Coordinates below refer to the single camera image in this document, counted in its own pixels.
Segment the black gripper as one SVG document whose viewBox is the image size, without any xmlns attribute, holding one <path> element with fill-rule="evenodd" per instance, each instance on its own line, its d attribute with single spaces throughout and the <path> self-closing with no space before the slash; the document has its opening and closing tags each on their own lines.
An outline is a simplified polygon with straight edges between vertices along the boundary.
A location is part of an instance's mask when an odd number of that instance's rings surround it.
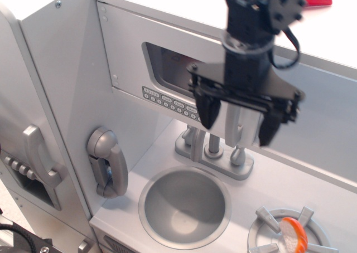
<svg viewBox="0 0 357 253">
<path fill-rule="evenodd" d="M 273 43 L 223 44 L 223 63 L 193 62 L 187 70 L 191 74 L 192 92 L 202 125 L 211 129 L 221 102 L 242 106 L 263 113 L 259 128 L 259 146 L 270 145 L 281 124 L 295 122 L 299 103 L 305 93 L 283 80 L 276 70 L 290 69 L 298 62 L 275 63 Z"/>
</svg>

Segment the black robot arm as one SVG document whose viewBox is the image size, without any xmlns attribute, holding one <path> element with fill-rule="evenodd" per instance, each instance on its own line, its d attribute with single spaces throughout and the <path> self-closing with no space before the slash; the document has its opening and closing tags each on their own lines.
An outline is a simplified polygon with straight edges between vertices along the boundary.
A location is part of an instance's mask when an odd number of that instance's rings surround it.
<svg viewBox="0 0 357 253">
<path fill-rule="evenodd" d="M 298 39 L 290 30 L 301 19 L 305 0 L 225 0 L 228 23 L 223 35 L 225 61 L 188 66 L 192 92 L 202 125 L 212 128 L 222 102 L 263 114 L 259 144 L 271 143 L 281 124 L 295 121 L 304 93 L 280 78 L 276 70 L 299 62 L 279 65 L 274 61 L 274 39 L 284 33 L 295 49 Z"/>
</svg>

